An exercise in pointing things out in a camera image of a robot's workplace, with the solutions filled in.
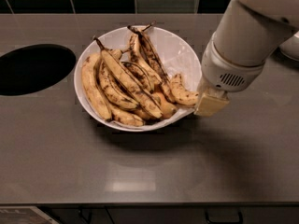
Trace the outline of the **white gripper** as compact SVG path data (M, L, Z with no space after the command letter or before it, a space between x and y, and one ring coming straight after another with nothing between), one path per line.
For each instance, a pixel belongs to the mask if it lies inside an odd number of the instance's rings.
M201 63L203 77L197 87L202 96L194 114L201 117L211 117L223 110L230 103L226 92L245 90L263 71L263 65L240 66L226 61L217 51L214 37L206 46Z

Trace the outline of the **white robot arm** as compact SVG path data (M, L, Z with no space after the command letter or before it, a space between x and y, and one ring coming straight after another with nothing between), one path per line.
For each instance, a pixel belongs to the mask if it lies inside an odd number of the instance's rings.
M231 0L201 61L194 113L210 117L245 90L267 58L299 30L299 0Z

